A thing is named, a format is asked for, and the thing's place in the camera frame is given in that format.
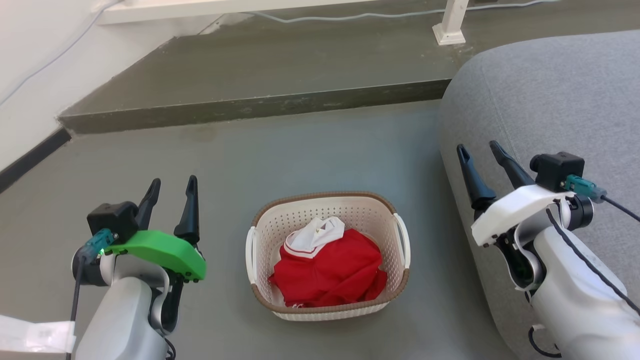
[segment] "white beam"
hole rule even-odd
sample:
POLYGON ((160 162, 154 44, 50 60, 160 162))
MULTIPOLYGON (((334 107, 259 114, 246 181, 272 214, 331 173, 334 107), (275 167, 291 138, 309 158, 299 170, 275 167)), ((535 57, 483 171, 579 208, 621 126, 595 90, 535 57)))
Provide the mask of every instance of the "white beam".
POLYGON ((258 12, 363 1, 373 0, 125 0, 105 10, 98 24, 258 12))
POLYGON ((433 27, 438 45, 464 44, 465 37, 460 27, 465 18, 469 0, 447 0, 442 22, 433 27))

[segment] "white wall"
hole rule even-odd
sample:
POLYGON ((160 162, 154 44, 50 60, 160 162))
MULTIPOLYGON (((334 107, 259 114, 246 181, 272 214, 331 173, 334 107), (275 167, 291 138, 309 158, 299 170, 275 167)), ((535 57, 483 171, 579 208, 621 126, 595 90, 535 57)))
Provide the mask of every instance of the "white wall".
MULTIPOLYGON (((109 0, 0 0, 0 98, 43 65, 109 0)), ((218 15, 94 26, 56 63, 0 107, 0 170, 58 128, 56 116, 171 37, 192 35, 218 15)))

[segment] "white post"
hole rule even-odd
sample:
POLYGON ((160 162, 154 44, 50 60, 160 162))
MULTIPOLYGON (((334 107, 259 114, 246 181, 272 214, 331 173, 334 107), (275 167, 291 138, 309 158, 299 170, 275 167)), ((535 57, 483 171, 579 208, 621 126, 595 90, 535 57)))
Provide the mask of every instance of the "white post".
POLYGON ((465 37, 460 31, 469 0, 447 0, 442 22, 433 27, 438 45, 464 44, 465 37))

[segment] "red shirt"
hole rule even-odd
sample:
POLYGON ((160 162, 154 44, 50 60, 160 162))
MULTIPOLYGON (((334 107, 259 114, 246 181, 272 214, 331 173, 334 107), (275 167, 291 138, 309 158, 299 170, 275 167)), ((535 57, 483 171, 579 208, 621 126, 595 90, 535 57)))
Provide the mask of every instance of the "red shirt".
POLYGON ((269 281, 286 306, 319 307, 374 300, 385 289, 387 273, 378 267, 378 246, 354 229, 326 244, 313 258, 295 256, 280 247, 282 258, 269 281))

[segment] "teal connector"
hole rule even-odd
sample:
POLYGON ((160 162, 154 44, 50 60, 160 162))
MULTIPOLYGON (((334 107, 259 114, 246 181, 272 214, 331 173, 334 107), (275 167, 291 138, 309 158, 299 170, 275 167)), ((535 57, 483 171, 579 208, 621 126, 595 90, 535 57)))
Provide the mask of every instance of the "teal connector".
POLYGON ((560 185, 568 191, 575 192, 576 194, 589 197, 591 201, 596 204, 603 203, 603 195, 607 195, 607 190, 599 188, 591 181, 585 180, 579 176, 569 175, 566 177, 566 181, 560 183, 560 185))
POLYGON ((90 263, 95 259, 102 249, 109 247, 115 238, 109 229, 102 229, 95 233, 92 238, 89 239, 78 253, 81 257, 84 257, 85 263, 90 263))

